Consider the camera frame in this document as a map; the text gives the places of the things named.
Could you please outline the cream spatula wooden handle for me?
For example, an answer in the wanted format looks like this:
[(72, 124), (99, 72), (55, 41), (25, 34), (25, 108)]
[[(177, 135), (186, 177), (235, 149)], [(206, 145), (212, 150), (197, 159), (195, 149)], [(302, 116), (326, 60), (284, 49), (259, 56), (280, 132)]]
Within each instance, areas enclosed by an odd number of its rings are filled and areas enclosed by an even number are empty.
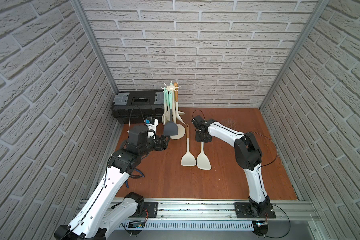
[(179, 106), (178, 106), (178, 101), (179, 101), (179, 95), (178, 95), (178, 83), (174, 83), (174, 86), (175, 86), (175, 114), (176, 114), (176, 119), (179, 120), (181, 123), (185, 124), (185, 122), (183, 121), (183, 119), (181, 118), (180, 116), (180, 113), (179, 113)]
[(184, 167), (192, 167), (197, 164), (195, 157), (190, 152), (190, 133), (189, 125), (186, 125), (187, 151), (181, 159), (181, 165)]
[(212, 169), (211, 163), (204, 151), (204, 143), (201, 143), (201, 152), (197, 156), (197, 167), (205, 171)]

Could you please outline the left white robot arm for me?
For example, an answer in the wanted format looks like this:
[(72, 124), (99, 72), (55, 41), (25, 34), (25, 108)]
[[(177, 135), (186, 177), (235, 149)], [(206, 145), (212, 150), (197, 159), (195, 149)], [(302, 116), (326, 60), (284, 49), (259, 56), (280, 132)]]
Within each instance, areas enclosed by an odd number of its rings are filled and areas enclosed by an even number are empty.
[(156, 126), (152, 124), (129, 130), (128, 138), (108, 159), (105, 174), (89, 200), (68, 225), (57, 228), (55, 239), (105, 240), (127, 218), (141, 214), (144, 197), (133, 192), (111, 212), (107, 210), (142, 159), (152, 151), (166, 150), (170, 139), (169, 135), (157, 135)]

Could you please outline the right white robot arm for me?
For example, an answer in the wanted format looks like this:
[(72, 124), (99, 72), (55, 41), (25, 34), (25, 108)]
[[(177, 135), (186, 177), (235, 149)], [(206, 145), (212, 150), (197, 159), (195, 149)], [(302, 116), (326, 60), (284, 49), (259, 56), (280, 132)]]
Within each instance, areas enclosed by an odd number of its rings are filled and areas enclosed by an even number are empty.
[(272, 205), (261, 173), (262, 151), (254, 134), (232, 130), (213, 119), (205, 120), (201, 116), (194, 117), (192, 124), (196, 128), (197, 142), (207, 143), (212, 137), (216, 137), (235, 149), (236, 162), (246, 174), (250, 209), (254, 216), (263, 214)]

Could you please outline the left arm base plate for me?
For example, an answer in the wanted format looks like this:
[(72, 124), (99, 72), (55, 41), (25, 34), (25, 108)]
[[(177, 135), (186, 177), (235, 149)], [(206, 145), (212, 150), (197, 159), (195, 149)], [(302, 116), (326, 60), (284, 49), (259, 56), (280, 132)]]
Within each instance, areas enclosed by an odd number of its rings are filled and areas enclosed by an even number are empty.
[(156, 218), (158, 212), (158, 202), (145, 202), (143, 206), (138, 206), (133, 218)]

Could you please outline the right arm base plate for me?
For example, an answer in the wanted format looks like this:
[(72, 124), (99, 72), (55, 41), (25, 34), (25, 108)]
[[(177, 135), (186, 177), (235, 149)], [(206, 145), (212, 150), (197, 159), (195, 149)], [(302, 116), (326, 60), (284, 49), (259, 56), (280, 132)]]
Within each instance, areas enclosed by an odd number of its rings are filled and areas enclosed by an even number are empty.
[(271, 203), (234, 203), (238, 219), (275, 219), (276, 213)]

